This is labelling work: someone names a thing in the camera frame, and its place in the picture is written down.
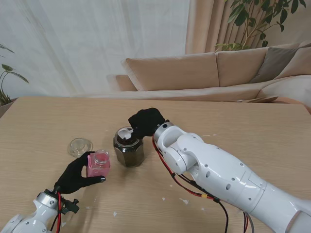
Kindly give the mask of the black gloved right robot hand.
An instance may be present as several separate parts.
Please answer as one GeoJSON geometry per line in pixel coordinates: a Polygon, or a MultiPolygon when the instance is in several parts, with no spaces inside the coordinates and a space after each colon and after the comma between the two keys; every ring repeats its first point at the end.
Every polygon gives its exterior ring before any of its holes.
{"type": "Polygon", "coordinates": [[[152,136],[157,128],[165,121],[165,118],[158,109],[142,109],[128,119],[133,129],[131,136],[135,139],[143,139],[145,136],[152,136]]]}

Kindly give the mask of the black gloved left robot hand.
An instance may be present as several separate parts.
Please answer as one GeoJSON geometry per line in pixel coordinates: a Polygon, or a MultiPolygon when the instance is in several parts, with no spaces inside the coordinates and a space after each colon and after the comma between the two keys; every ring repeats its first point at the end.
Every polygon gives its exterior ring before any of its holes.
{"type": "Polygon", "coordinates": [[[83,167],[88,166],[88,156],[93,153],[94,151],[87,151],[79,158],[71,162],[55,183],[53,192],[59,192],[60,194],[71,194],[81,188],[105,182],[106,178],[104,176],[82,176],[83,167]]]}

